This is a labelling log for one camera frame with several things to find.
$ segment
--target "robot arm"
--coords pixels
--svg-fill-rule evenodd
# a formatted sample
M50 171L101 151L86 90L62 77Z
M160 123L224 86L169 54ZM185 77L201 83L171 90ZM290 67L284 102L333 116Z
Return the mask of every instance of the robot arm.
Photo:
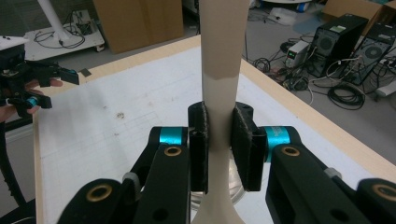
M189 107L189 129L154 127L122 183L87 184L59 223L190 223L191 190L207 191L205 114L205 105L197 103ZM252 118L252 107L236 104L233 156L244 189L259 191L271 155L263 200L275 223L396 222L396 184L365 179L355 191L303 145L294 128L257 127Z
M26 109L36 105L52 108L48 96L25 89L25 84L36 79L40 87L49 87L51 78L78 85L78 74L56 63L37 63L24 60L23 45L0 51L0 100L15 105L20 117L28 116Z

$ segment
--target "white stand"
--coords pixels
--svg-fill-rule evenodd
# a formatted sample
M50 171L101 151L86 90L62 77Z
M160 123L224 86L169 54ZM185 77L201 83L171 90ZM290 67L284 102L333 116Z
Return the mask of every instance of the white stand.
M78 36L70 34L62 26L50 0L38 0L38 3L46 14L51 27L26 33L25 38L30 40L25 44L26 60L38 61L87 48L96 48L96 51L104 49L105 40L95 22L89 18L88 11L74 12L84 16L84 21L88 21L92 30L89 35ZM66 26L71 26L69 29L73 29L73 32L81 34L76 26L77 23L78 21L74 21L67 23Z
M38 0L38 3L40 4L41 8L43 9L44 13L46 14L47 19L49 20L49 23L55 32L53 34L53 39L57 40L57 41L59 41L59 40L65 41L65 40L70 39L69 34L62 27L62 24L59 21L59 18L56 15L55 10L53 9L52 5L50 4L50 0Z

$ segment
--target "electronic equipment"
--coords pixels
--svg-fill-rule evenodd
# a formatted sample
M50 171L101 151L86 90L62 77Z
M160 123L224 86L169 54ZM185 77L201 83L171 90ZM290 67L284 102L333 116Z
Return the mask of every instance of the electronic equipment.
M382 58L388 54L395 38L395 27L375 23L350 57L357 60L347 61L341 74L344 80L361 85Z
M315 77L324 77L334 72L337 66L328 71L329 66L349 58L367 22L363 17L345 14L319 26L311 45L312 56L306 62L307 72Z
M305 61L309 43L300 40L297 44L291 46L286 54L285 66L294 68Z

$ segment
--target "brass screw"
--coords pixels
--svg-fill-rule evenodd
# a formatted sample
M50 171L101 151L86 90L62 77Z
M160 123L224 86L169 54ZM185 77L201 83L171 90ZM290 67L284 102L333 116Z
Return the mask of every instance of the brass screw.
M282 147L282 152L288 156L300 156L300 151L295 147Z
M376 184L373 185L373 191L381 198L396 202L396 189L391 186Z
M87 200L92 203L97 203L107 198L111 194L113 188L108 184L99 184L91 188L87 193Z
M166 156L178 156L181 153L181 148L180 147L167 147L165 149L164 153Z

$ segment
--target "wire bundle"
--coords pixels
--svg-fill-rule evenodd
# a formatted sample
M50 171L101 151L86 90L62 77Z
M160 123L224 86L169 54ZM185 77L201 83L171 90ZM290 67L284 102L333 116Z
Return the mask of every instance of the wire bundle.
M38 45L40 45L43 48L46 49L74 49L80 45L82 45L85 42L85 37L83 34L81 34L78 29L76 28L76 26L72 25L72 19L73 19L73 15L76 15L76 17L78 18L78 23L76 24L76 26L82 26L80 24L81 18L76 14L75 11L72 11L71 13L69 13L67 15L67 18L64 22L64 25L67 23L67 21L69 21L68 26L64 26L64 28L71 34L74 36L79 36L80 40L77 43L73 43L70 45L65 45L64 42L62 40L59 40L59 47L53 47L53 46L49 46L49 45L45 45L43 44L44 41L50 39L51 37L53 37L53 35L55 34L55 32L46 32L46 33L41 33L41 31L37 32L35 34L35 39L33 41L35 41Z
M253 66L263 73L267 73L271 70L271 62L266 58L260 58L253 61Z
M364 93L350 85L331 87L327 96L335 105L348 110L358 110L365 102Z

